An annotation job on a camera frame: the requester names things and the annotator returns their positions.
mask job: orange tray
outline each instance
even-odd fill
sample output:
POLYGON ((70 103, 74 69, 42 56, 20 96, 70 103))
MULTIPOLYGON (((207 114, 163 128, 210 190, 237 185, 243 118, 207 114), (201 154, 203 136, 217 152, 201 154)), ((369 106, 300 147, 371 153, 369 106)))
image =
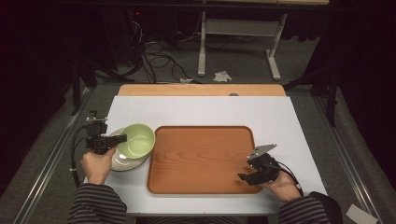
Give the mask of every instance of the orange tray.
POLYGON ((254 170, 253 135, 244 126, 162 126, 156 130, 148 190, 156 194, 251 194, 238 174, 254 170))

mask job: white table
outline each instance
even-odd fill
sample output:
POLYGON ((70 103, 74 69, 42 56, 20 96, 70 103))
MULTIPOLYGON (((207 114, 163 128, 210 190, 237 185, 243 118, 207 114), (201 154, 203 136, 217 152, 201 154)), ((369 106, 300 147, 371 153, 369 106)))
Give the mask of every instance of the white table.
MULTIPOLYGON (((153 130, 164 125, 248 126, 256 146, 277 144, 269 153, 289 166, 305 194, 326 194, 287 96, 116 96, 107 134, 132 123, 153 130)), ((266 189, 257 194, 152 194, 148 173, 149 160, 131 171, 112 171, 106 181, 134 216, 257 216, 277 213, 280 206, 266 189)))

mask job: human hand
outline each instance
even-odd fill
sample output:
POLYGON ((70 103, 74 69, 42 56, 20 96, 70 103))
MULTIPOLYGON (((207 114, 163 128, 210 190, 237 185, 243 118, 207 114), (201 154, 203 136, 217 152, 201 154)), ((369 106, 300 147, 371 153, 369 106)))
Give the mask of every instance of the human hand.
POLYGON ((300 198, 293 179, 283 171, 279 171, 278 177, 273 182, 266 182, 260 186, 271 190, 271 192, 283 203, 288 203, 293 199, 300 198))
POLYGON ((81 160, 82 168, 88 178, 88 183, 102 185, 105 183, 111 169, 111 159, 117 148, 113 147, 105 155, 98 155, 93 152, 84 154, 81 160))

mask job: tray rim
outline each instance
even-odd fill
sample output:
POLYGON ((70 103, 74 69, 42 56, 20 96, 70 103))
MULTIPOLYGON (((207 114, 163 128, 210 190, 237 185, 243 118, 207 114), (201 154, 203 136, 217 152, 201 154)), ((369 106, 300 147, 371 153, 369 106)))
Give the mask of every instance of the tray rim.
MULTIPOLYGON (((248 131, 249 133, 249 142, 252 145, 252 149, 254 148, 254 137, 253 137, 253 131, 251 131, 251 129, 246 126, 246 125, 163 125, 158 127, 155 130, 155 134, 157 135, 157 132, 159 132, 162 129, 230 129, 230 128, 238 128, 238 129, 244 129, 246 131, 248 131)), ((176 195, 180 195, 180 194, 190 194, 190 195, 196 195, 196 194, 257 194, 262 190, 262 187, 257 186, 257 188, 252 191, 252 192, 222 192, 222 193, 216 193, 216 192, 194 192, 194 193, 174 193, 174 192, 158 192, 156 190, 152 190, 152 188, 150 187, 150 176, 151 176, 151 165, 153 164, 153 154, 155 153, 155 149, 156 147, 154 146, 154 149, 152 149, 151 151, 151 156, 150 156, 150 163, 149 163, 149 168, 148 168, 148 181, 147 181, 147 188, 148 191, 152 194, 176 194, 176 195)))

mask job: gray carpet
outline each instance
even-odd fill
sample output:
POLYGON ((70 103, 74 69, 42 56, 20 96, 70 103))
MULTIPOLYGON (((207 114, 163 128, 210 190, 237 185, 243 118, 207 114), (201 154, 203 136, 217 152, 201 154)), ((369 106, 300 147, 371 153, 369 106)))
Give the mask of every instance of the gray carpet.
MULTIPOLYGON (((268 44, 266 38, 251 43, 234 42, 222 49, 209 49, 207 51, 206 76, 198 77, 197 62, 198 51, 196 46, 180 45, 178 49, 165 46, 165 50, 183 66, 186 73, 202 83, 216 83, 213 81, 214 73, 227 71, 232 80, 228 83, 279 83, 285 84, 299 77, 309 61, 310 55, 316 45, 316 41, 300 43, 295 39, 281 41, 276 53, 276 61, 282 76, 280 82, 274 82, 269 73, 269 67, 263 57, 263 44, 268 44)), ((211 42, 210 46, 220 46, 221 42, 211 42)), ((159 46, 153 46, 148 50, 155 51, 159 46)), ((172 76, 172 64, 163 68, 155 69, 157 81, 174 82, 172 76)), ((174 69, 176 77, 183 77, 181 70, 174 69)), ((139 82, 147 82, 143 70, 133 77, 139 82)), ((37 138, 35 145, 27 155, 21 169, 15 175, 7 191, 0 199, 0 223, 12 223, 22 208, 24 201, 34 186, 35 180, 45 166, 52 150, 56 148, 59 137, 64 127, 69 125, 70 119, 75 119, 71 133, 85 123, 85 118, 90 110, 98 110, 98 117, 106 116, 114 95, 117 94, 120 83, 101 81, 96 89, 89 90, 85 95, 87 104, 82 107, 78 117, 71 117, 73 109, 71 91, 66 94, 66 104, 49 120, 43 133, 37 138)), ((336 107, 335 129, 329 128, 327 120, 323 118, 323 111, 318 106, 320 98, 312 98, 309 94, 309 86, 301 86, 288 91, 295 107, 299 121, 301 122, 306 141, 311 149, 314 160, 318 166, 326 190, 337 202, 339 202, 343 214, 353 203, 361 207, 360 198, 351 184, 343 160, 340 159, 337 141, 334 140, 333 132, 339 133, 344 146, 352 155, 356 169, 362 176, 362 181, 367 186, 375 207, 381 215, 383 223, 395 223, 396 217, 391 208, 395 207, 396 198, 394 190, 379 169, 375 159, 371 155, 364 141, 361 139, 353 118, 347 112, 347 106, 343 102, 342 95, 338 94, 339 104, 336 107)), ((36 204, 33 204, 32 213, 26 218, 26 223, 65 223, 68 210, 74 200, 76 187, 70 168, 71 135, 60 149, 62 154, 57 162, 53 174, 50 174, 48 185, 36 204)), ((78 148, 76 158, 80 158, 86 149, 83 144, 78 148)), ((276 223, 276 217, 270 217, 272 223, 276 223)), ((345 223, 354 223, 344 216, 345 223)))

